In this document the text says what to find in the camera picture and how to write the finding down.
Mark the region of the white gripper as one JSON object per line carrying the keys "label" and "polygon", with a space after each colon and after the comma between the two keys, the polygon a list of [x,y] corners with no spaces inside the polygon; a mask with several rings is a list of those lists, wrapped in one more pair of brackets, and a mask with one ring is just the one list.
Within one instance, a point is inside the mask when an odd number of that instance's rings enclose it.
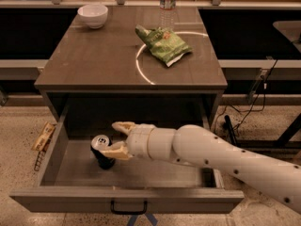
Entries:
{"label": "white gripper", "polygon": [[138,124],[132,121],[116,121],[112,123],[114,130],[128,136],[126,143],[119,141],[111,146],[101,149],[101,153],[109,158],[129,160],[133,156],[149,158],[148,141],[151,131],[155,128],[152,124]]}

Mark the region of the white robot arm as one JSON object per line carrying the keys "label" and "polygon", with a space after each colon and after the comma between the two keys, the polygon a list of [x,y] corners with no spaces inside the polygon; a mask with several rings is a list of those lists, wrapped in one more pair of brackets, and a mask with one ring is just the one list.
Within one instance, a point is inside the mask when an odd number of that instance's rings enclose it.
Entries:
{"label": "white robot arm", "polygon": [[178,129],[117,121],[112,127],[127,138],[100,152],[121,160],[134,157],[222,170],[301,213],[301,168],[229,144],[211,131],[184,125]]}

